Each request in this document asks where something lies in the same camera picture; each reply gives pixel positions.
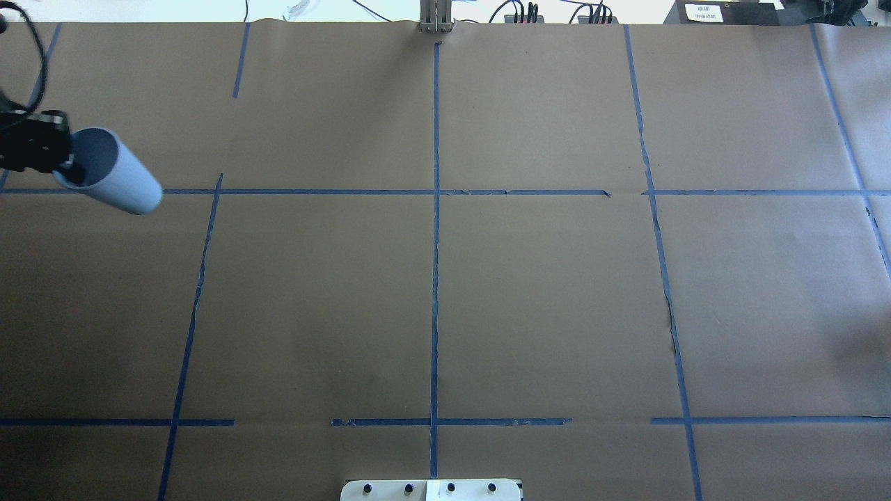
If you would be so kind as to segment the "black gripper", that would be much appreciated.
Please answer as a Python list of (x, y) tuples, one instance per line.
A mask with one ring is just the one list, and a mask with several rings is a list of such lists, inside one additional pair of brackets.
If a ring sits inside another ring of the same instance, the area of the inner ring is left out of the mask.
[(64, 111), (2, 111), (1, 168), (52, 173), (73, 159), (69, 115)]

